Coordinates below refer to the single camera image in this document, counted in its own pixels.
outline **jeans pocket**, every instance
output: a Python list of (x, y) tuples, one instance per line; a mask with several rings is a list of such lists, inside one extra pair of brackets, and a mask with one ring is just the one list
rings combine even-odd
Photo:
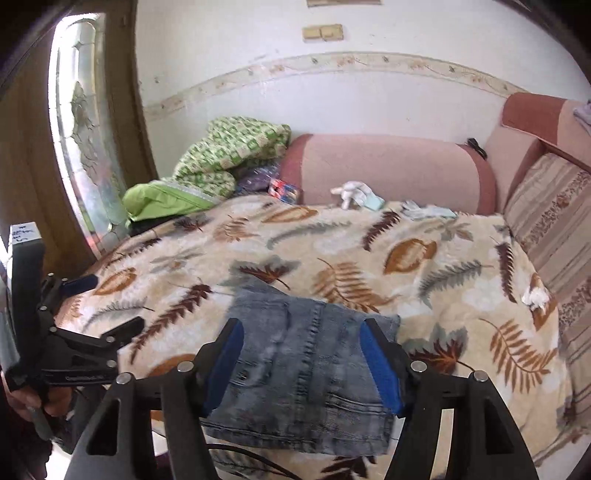
[(351, 442), (389, 439), (394, 416), (381, 402), (361, 403), (328, 393), (325, 407), (320, 434)]

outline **small box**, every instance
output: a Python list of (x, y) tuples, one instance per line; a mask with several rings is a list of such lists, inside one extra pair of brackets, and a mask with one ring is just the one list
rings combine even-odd
[(273, 179), (269, 183), (269, 195), (282, 202), (297, 205), (300, 202), (301, 190), (290, 183)]

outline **white sticker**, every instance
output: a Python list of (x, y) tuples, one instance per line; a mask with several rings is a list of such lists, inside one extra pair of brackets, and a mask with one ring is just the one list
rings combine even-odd
[(35, 222), (19, 223), (18, 225), (10, 226), (9, 246), (39, 239), (41, 239), (41, 234)]

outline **blue gripper pad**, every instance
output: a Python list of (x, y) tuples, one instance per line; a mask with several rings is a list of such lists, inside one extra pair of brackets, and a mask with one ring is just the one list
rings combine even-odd
[(404, 404), (400, 398), (398, 377), (390, 368), (386, 355), (378, 345), (367, 322), (363, 322), (361, 325), (359, 342), (365, 361), (374, 378), (375, 386), (378, 388), (379, 396), (382, 398), (382, 403), (395, 415), (400, 413)]
[(202, 413), (207, 417), (222, 402), (226, 387), (244, 344), (244, 326), (239, 320), (228, 336), (222, 351), (217, 357), (212, 372), (207, 379), (207, 396), (203, 403)]

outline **metal screw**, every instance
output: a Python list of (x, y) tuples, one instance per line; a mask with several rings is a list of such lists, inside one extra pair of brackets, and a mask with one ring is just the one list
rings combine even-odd
[(180, 362), (177, 365), (177, 370), (179, 372), (190, 372), (193, 369), (193, 367), (194, 367), (193, 362), (184, 361), (184, 362)]
[(420, 360), (415, 360), (412, 364), (410, 364), (410, 368), (417, 373), (423, 373), (427, 369), (427, 364)]
[(474, 372), (474, 380), (477, 382), (486, 382), (488, 380), (488, 374), (484, 370), (476, 370)]
[(119, 385), (125, 385), (126, 383), (129, 383), (131, 380), (131, 374), (130, 373), (122, 373), (117, 375), (117, 378), (115, 379), (115, 381), (119, 384)]

